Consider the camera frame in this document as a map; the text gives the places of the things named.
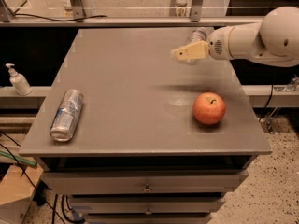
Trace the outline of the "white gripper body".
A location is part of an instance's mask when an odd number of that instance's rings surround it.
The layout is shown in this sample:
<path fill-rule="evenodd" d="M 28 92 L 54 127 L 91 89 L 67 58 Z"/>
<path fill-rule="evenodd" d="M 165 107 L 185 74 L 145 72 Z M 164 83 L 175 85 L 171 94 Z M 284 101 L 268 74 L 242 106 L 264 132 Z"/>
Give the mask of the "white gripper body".
<path fill-rule="evenodd" d="M 209 55 L 216 60 L 232 60 L 229 50 L 229 39 L 232 27 L 222 27 L 207 37 Z"/>

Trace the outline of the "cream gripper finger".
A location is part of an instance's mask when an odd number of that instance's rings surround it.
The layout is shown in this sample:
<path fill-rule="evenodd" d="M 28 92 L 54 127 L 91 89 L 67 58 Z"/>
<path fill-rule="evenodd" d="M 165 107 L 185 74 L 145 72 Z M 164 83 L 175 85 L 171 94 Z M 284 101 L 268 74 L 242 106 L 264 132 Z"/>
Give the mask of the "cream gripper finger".
<path fill-rule="evenodd" d="M 205 59 L 208 54 L 208 43 L 203 40 L 189 43 L 171 51 L 171 56 L 179 61 L 201 60 Z"/>

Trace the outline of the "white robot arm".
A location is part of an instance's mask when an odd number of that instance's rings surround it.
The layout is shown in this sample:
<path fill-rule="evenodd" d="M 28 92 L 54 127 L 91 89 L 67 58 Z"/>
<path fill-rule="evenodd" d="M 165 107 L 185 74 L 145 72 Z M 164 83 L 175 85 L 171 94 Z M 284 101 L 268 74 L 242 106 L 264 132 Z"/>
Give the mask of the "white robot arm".
<path fill-rule="evenodd" d="M 209 33 L 204 27 L 194 30 L 184 46 L 171 56 L 190 63 L 205 59 L 245 59 L 275 67 L 299 64 L 299 8 L 279 7 L 262 21 L 221 27 Z"/>

